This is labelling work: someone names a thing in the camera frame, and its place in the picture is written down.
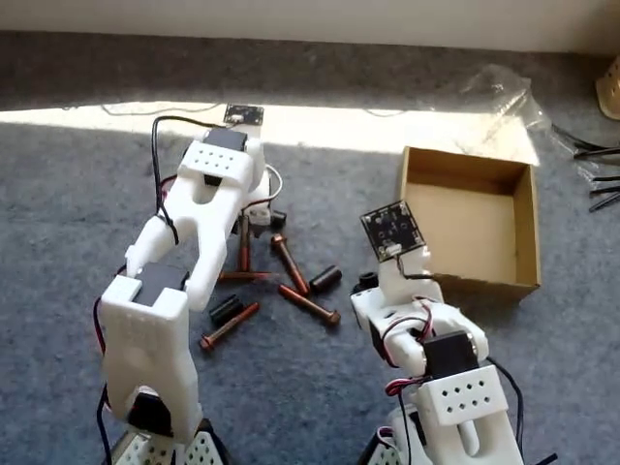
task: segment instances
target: white wall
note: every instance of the white wall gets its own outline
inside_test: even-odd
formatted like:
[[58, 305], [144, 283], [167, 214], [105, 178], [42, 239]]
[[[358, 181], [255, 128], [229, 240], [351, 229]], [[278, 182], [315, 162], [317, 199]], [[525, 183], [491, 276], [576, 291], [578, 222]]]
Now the white wall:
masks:
[[620, 52], [620, 0], [0, 0], [0, 29]]

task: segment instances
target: circuit board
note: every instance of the circuit board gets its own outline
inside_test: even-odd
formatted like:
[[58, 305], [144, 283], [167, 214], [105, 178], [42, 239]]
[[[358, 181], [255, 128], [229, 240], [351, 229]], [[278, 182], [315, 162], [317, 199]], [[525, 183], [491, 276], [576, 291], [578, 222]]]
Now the circuit board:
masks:
[[425, 245], [409, 205], [397, 201], [359, 217], [379, 262]]
[[263, 124], [263, 107], [249, 105], [227, 105], [224, 113], [224, 122], [228, 124], [249, 124], [261, 126]]

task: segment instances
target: bolt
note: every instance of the bolt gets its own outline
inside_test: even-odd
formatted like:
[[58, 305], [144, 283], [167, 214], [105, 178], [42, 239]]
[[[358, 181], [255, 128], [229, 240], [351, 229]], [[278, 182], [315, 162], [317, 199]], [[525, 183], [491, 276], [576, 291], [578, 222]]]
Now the bolt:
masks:
[[254, 279], [265, 279], [274, 273], [268, 271], [222, 271], [217, 280], [221, 281], [251, 281]]
[[299, 266], [297, 266], [297, 263], [295, 263], [295, 260], [287, 247], [287, 238], [282, 234], [275, 234], [271, 238], [271, 248], [280, 257], [280, 260], [284, 264], [287, 273], [289, 273], [289, 276], [291, 277], [291, 280], [299, 293], [301, 295], [308, 295], [310, 293], [310, 288], [308, 287], [306, 280], [303, 279], [301, 270], [299, 269]]
[[241, 215], [239, 228], [238, 271], [250, 271], [250, 218]]
[[241, 313], [226, 322], [217, 331], [211, 333], [208, 336], [203, 334], [201, 338], [201, 347], [206, 351], [211, 352], [215, 348], [217, 341], [224, 338], [224, 336], [230, 333], [235, 327], [237, 327], [245, 320], [250, 318], [252, 315], [254, 315], [259, 310], [259, 308], [261, 308], [261, 305], [258, 302], [251, 303], [250, 305], [245, 307]]
[[286, 300], [289, 300], [297, 305], [299, 308], [307, 310], [311, 314], [319, 317], [330, 326], [336, 326], [340, 323], [340, 314], [336, 310], [333, 312], [325, 310], [321, 305], [308, 300], [306, 297], [298, 294], [295, 290], [285, 286], [284, 284], [278, 286], [278, 293], [280, 293], [280, 295]]

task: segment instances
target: open cardboard box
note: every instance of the open cardboard box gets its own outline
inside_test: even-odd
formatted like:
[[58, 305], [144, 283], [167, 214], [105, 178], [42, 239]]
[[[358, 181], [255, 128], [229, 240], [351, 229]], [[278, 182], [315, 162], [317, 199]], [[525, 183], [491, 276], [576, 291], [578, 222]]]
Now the open cardboard box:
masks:
[[541, 284], [530, 165], [407, 147], [399, 196], [418, 222], [447, 298], [518, 302]]

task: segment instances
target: plastic bag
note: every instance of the plastic bag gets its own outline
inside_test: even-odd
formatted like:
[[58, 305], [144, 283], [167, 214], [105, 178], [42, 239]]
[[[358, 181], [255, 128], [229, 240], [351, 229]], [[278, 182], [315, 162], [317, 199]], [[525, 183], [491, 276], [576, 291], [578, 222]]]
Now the plastic bag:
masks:
[[590, 185], [596, 201], [590, 211], [597, 211], [620, 201], [620, 146], [605, 146], [580, 139], [557, 126], [553, 139], [566, 149], [579, 175]]
[[451, 136], [463, 153], [524, 161], [524, 133], [551, 127], [530, 79], [503, 66], [484, 66], [460, 86], [456, 100], [463, 117]]

